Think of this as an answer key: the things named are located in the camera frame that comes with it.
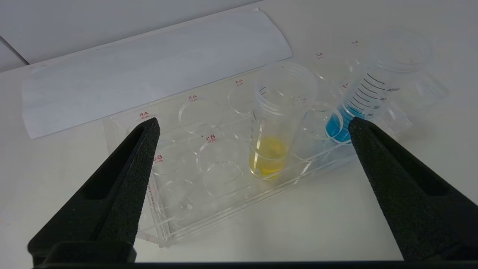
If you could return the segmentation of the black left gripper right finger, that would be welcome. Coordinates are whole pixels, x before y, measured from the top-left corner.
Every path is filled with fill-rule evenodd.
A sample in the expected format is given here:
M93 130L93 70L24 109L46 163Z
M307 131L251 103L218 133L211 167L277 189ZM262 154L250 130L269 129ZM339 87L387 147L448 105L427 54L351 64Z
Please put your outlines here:
M370 121L348 129L403 259L476 262L477 205Z

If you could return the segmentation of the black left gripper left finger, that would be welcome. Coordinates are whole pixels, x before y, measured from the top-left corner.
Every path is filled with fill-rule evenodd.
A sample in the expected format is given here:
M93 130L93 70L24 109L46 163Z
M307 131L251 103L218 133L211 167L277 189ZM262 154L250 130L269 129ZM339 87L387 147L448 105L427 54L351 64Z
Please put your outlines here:
M134 130L28 243L34 266L134 263L134 242L160 137Z

